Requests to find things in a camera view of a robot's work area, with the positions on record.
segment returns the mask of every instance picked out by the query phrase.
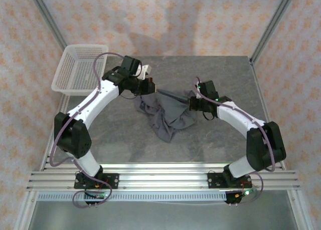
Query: black mounting plate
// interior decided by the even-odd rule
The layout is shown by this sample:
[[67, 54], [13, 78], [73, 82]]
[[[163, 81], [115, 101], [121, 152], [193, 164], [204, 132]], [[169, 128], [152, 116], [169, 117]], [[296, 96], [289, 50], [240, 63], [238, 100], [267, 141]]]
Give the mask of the black mounting plate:
[[243, 176], [238, 178], [233, 186], [228, 185], [223, 173], [209, 172], [207, 173], [207, 183], [209, 188], [243, 188], [242, 183], [244, 183], [244, 188], [252, 188], [252, 183], [250, 176]]
[[[81, 173], [76, 174], [76, 179], [79, 179]], [[107, 182], [112, 189], [118, 189], [119, 184], [119, 173], [102, 173], [101, 180]], [[108, 189], [105, 184], [98, 183], [99, 187], [95, 187], [96, 184], [82, 184], [80, 182], [76, 182], [74, 184], [75, 189]]]

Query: glass panel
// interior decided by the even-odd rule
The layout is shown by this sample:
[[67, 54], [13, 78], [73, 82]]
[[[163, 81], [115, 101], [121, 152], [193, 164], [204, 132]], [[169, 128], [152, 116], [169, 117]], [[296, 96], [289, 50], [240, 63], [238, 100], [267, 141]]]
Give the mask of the glass panel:
[[79, 209], [71, 202], [37, 202], [29, 230], [297, 229], [286, 191], [265, 191], [257, 201], [237, 207], [185, 203], [107, 202]]

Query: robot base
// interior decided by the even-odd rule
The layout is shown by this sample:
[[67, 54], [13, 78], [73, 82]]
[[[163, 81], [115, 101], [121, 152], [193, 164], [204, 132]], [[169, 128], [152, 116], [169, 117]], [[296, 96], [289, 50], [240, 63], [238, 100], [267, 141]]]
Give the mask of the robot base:
[[[118, 173], [100, 173], [99, 180], [107, 182], [112, 189], [118, 189], [119, 174]], [[94, 181], [83, 173], [76, 174], [76, 180], [74, 184], [75, 189], [108, 189], [105, 184]]]
[[222, 172], [209, 172], [207, 173], [207, 180], [209, 188], [252, 188], [250, 176], [243, 176], [233, 181], [227, 181]]

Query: cable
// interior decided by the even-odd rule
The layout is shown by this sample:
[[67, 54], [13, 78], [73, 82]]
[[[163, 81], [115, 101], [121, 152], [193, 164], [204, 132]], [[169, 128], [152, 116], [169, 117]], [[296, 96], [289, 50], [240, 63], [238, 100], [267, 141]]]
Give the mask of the cable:
[[212, 120], [214, 119], [214, 117], [213, 117], [212, 119], [207, 118], [207, 116], [205, 115], [205, 112], [204, 112], [204, 111], [202, 111], [202, 114], [203, 114], [204, 118], [205, 118], [206, 120], [208, 120], [208, 121], [212, 121]]
[[262, 194], [262, 192], [263, 192], [264, 184], [263, 184], [263, 178], [262, 178], [262, 176], [261, 176], [258, 172], [256, 172], [256, 171], [254, 171], [254, 172], [252, 172], [252, 173], [250, 173], [250, 174], [255, 174], [255, 175], [258, 175], [258, 176], [259, 176], [259, 178], [260, 178], [260, 180], [261, 180], [261, 189], [260, 189], [259, 193], [258, 193], [254, 198], [252, 198], [251, 200], [248, 200], [248, 201], [246, 201], [246, 202], [240, 202], [240, 203], [234, 204], [234, 205], [236, 205], [236, 206], [239, 205], [239, 204], [247, 204], [247, 203], [250, 203], [250, 202], [255, 201], [256, 199], [258, 199], [258, 198], [261, 196], [261, 194]]
[[120, 95], [122, 98], [125, 98], [125, 99], [127, 99], [127, 100], [132, 100], [132, 99], [135, 99], [137, 96], [134, 96], [133, 98], [127, 98], [127, 97], [124, 97], [124, 96], [122, 96], [122, 95]]
[[140, 76], [140, 75], [141, 75], [141, 72], [142, 72], [142, 63], [141, 63], [141, 61], [139, 62], [139, 65], [140, 65], [140, 72], [139, 72], [138, 76]]
[[[69, 159], [72, 159], [74, 164], [76, 165], [76, 167], [80, 170], [80, 172], [82, 172], [86, 177], [96, 181], [96, 182], [100, 182], [102, 184], [105, 184], [109, 189], [110, 189], [110, 192], [109, 192], [109, 195], [104, 199], [102, 200], [101, 202], [99, 203], [95, 203], [95, 206], [98, 206], [98, 205], [101, 205], [103, 204], [104, 202], [106, 202], [109, 197], [111, 196], [111, 193], [112, 193], [112, 188], [111, 186], [107, 183], [107, 182], [104, 182], [104, 181], [101, 181], [99, 179], [96, 179], [92, 176], [90, 176], [89, 174], [87, 174], [85, 171], [83, 171], [83, 169], [81, 169], [81, 167], [79, 166], [79, 164], [77, 163], [77, 161], [74, 160], [73, 157], [67, 157], [65, 158], [64, 160], [62, 160], [61, 162], [55, 164], [54, 163], [54, 155], [55, 155], [55, 152], [56, 152], [56, 147], [57, 147], [57, 143], [58, 143], [58, 140], [60, 139], [62, 133], [64, 132], [64, 130], [67, 128], [67, 126], [70, 124], [70, 122], [78, 115], [81, 113], [82, 110], [84, 110], [88, 105], [90, 105], [95, 99], [96, 97], [98, 96], [98, 94], [100, 93], [100, 89], [101, 89], [101, 84], [100, 84], [100, 77], [99, 75], [97, 74], [97, 71], [96, 71], [96, 62], [97, 60], [99, 59], [99, 57], [103, 56], [103, 55], [116, 55], [116, 56], [119, 56], [119, 57], [122, 57], [124, 58], [124, 56], [120, 55], [120, 54], [117, 54], [117, 53], [113, 53], [113, 52], [105, 52], [105, 53], [101, 53], [99, 54], [95, 60], [94, 60], [94, 63], [92, 65], [92, 68], [93, 68], [93, 72], [95, 74], [95, 77], [98, 81], [98, 86], [97, 86], [97, 91], [95, 93], [95, 95], [86, 103], [84, 104], [81, 108], [79, 108], [79, 110], [77, 112], [75, 112], [68, 120], [67, 122], [63, 125], [63, 127], [60, 129], [60, 131], [58, 132], [55, 140], [54, 140], [54, 144], [52, 146], [52, 149], [51, 149], [51, 152], [50, 152], [50, 157], [49, 157], [49, 163], [52, 167], [56, 167], [56, 166], [59, 166], [61, 165], [62, 163], [64, 163], [65, 161], [69, 160]], [[74, 204], [75, 207], [77, 208], [87, 208], [87, 207], [90, 207], [91, 205], [79, 205], [76, 203], [75, 201], [75, 197], [77, 194], [79, 193], [93, 193], [93, 194], [98, 194], [98, 193], [101, 193], [100, 191], [88, 191], [88, 190], [81, 190], [81, 191], [78, 191], [76, 192], [73, 197], [72, 197], [72, 203]]]
[[194, 206], [212, 206], [212, 205], [221, 205], [221, 204], [226, 204], [225, 202], [218, 201], [216, 202], [211, 202], [211, 203], [182, 203], [182, 202], [168, 202], [168, 201], [143, 201], [143, 202], [151, 202], [151, 203], [163, 203], [163, 204], [173, 204], [173, 205], [194, 205]]
[[244, 112], [244, 111], [242, 111], [242, 110], [240, 110], [240, 109], [238, 109], [238, 108], [233, 108], [232, 106], [226, 105], [226, 104], [224, 104], [224, 103], [220, 103], [220, 102], [218, 102], [218, 101], [214, 101], [214, 100], [212, 100], [212, 99], [207, 98], [206, 96], [204, 96], [204, 95], [199, 91], [199, 89], [196, 87], [196, 85], [197, 85], [198, 83], [200, 83], [201, 80], [200, 80], [199, 77], [196, 77], [196, 78], [197, 78], [198, 82], [193, 82], [193, 88], [194, 88], [194, 90], [196, 90], [196, 92], [197, 92], [202, 98], [204, 98], [205, 100], [207, 100], [207, 101], [209, 101], [209, 102], [212, 102], [212, 103], [214, 103], [214, 104], [216, 104], [216, 105], [218, 105], [218, 106], [224, 106], [224, 107], [230, 108], [230, 109], [232, 109], [232, 110], [235, 110], [235, 111], [241, 113], [243, 116], [245, 116], [247, 119], [249, 119], [251, 122], [253, 122], [253, 123], [260, 129], [260, 131], [262, 132], [263, 137], [264, 137], [264, 139], [265, 139], [265, 141], [266, 141], [267, 147], [268, 147], [268, 149], [269, 149], [269, 153], [270, 153], [270, 157], [271, 157], [271, 162], [272, 162], [272, 169], [266, 168], [265, 170], [270, 171], [270, 172], [274, 172], [274, 170], [275, 170], [274, 154], [273, 154], [273, 151], [272, 151], [272, 147], [271, 147], [270, 141], [269, 141], [269, 139], [268, 139], [268, 137], [267, 137], [264, 129], [262, 128], [262, 126], [260, 126], [259, 123], [257, 123], [256, 121], [254, 121], [254, 119], [253, 119], [252, 117], [250, 117], [246, 112]]
[[[79, 166], [79, 164], [77, 163], [77, 161], [74, 161], [74, 164], [75, 164], [76, 167], [80, 170], [80, 172], [82, 172], [86, 177], [88, 177], [88, 178], [90, 178], [90, 179], [92, 179], [92, 180], [94, 180], [94, 181], [100, 182], [100, 183], [102, 183], [102, 184], [105, 184], [105, 185], [110, 189], [110, 192], [109, 192], [108, 196], [107, 196], [104, 200], [100, 201], [99, 203], [95, 203], [95, 206], [101, 205], [101, 204], [103, 204], [104, 202], [106, 202], [106, 201], [110, 198], [110, 196], [111, 196], [111, 194], [112, 194], [112, 188], [111, 188], [111, 186], [110, 186], [107, 182], [105, 182], [105, 181], [98, 180], [98, 179], [96, 179], [96, 178], [88, 175], [85, 171], [83, 171], [83, 170], [81, 169], [81, 167]], [[72, 196], [72, 204], [74, 204], [74, 206], [77, 207], [77, 208], [88, 208], [88, 207], [91, 207], [91, 204], [89, 204], [89, 205], [79, 205], [78, 203], [76, 203], [76, 201], [75, 201], [76, 195], [79, 194], [79, 193], [82, 193], [82, 192], [83, 192], [83, 193], [86, 193], [86, 194], [89, 194], [89, 193], [101, 194], [101, 193], [102, 193], [101, 191], [92, 191], [92, 190], [80, 190], [80, 191], [75, 192], [75, 194]]]
[[63, 125], [63, 127], [60, 129], [60, 131], [58, 132], [57, 134], [57, 137], [55, 138], [55, 141], [54, 141], [54, 144], [51, 148], [51, 152], [50, 152], [50, 157], [49, 157], [49, 163], [52, 167], [57, 167], [59, 165], [61, 165], [62, 163], [64, 163], [65, 161], [69, 160], [69, 159], [73, 159], [73, 157], [67, 157], [65, 159], [63, 159], [61, 162], [55, 164], [54, 163], [54, 155], [55, 155], [55, 152], [56, 152], [56, 147], [57, 147], [57, 143], [58, 143], [58, 140], [60, 139], [62, 133], [64, 132], [64, 130], [67, 128], [67, 126], [70, 124], [70, 122], [83, 110], [85, 109], [88, 105], [90, 105], [91, 102], [93, 102], [96, 97], [98, 96], [99, 92], [100, 92], [100, 88], [101, 88], [101, 84], [100, 84], [100, 78], [99, 78], [99, 75], [97, 74], [97, 71], [96, 71], [96, 62], [97, 60], [99, 59], [99, 57], [103, 56], [103, 55], [116, 55], [116, 56], [119, 56], [119, 57], [122, 57], [124, 58], [124, 56], [120, 55], [120, 54], [117, 54], [117, 53], [114, 53], [114, 52], [105, 52], [105, 53], [101, 53], [99, 54], [95, 60], [94, 60], [94, 63], [92, 65], [92, 68], [93, 68], [93, 72], [95, 74], [95, 77], [98, 81], [98, 87], [97, 87], [97, 92], [96, 94], [86, 103], [84, 104], [81, 108], [79, 108], [79, 110], [77, 112], [75, 112], [69, 119], [68, 121]]

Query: patterned wallpaper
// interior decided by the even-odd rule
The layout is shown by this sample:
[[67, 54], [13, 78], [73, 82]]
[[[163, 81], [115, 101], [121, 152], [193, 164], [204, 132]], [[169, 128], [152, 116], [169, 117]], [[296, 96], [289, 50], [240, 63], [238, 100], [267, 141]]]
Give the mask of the patterned wallpaper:
[[68, 44], [130, 55], [247, 55], [281, 0], [44, 0]]
[[321, 226], [321, 0], [293, 0], [255, 70], [271, 119], [279, 123], [286, 165], [305, 183], [309, 213]]
[[59, 104], [62, 52], [32, 0], [0, 1], [0, 229], [12, 229]]

